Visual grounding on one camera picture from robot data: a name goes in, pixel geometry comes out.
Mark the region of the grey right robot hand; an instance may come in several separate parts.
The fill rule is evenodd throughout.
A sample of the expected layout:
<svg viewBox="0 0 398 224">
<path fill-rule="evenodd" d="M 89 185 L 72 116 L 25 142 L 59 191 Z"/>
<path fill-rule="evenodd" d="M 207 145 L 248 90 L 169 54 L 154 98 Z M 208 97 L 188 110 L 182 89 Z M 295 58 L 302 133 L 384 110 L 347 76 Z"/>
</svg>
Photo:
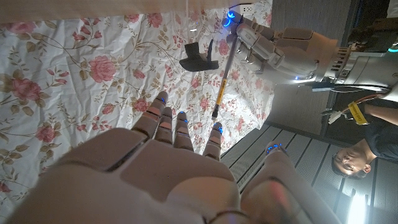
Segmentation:
<svg viewBox="0 0 398 224">
<path fill-rule="evenodd" d="M 160 92 L 131 129 L 114 128 L 62 156 L 8 223 L 338 223 L 281 143 L 244 190 L 220 161 L 222 125 L 196 154 L 185 113 Z"/>
</svg>

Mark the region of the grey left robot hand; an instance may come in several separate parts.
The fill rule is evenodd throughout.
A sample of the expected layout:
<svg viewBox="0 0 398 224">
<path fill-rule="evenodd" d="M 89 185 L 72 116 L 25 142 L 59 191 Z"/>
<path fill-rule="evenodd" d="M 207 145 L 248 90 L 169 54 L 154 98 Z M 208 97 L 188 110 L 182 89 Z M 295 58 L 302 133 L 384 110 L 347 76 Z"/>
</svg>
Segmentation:
<svg viewBox="0 0 398 224">
<path fill-rule="evenodd" d="M 236 40 L 234 56 L 257 76 L 277 84 L 320 82 L 332 63 L 337 40 L 308 29 L 273 30 L 229 11 L 221 24 Z"/>
</svg>

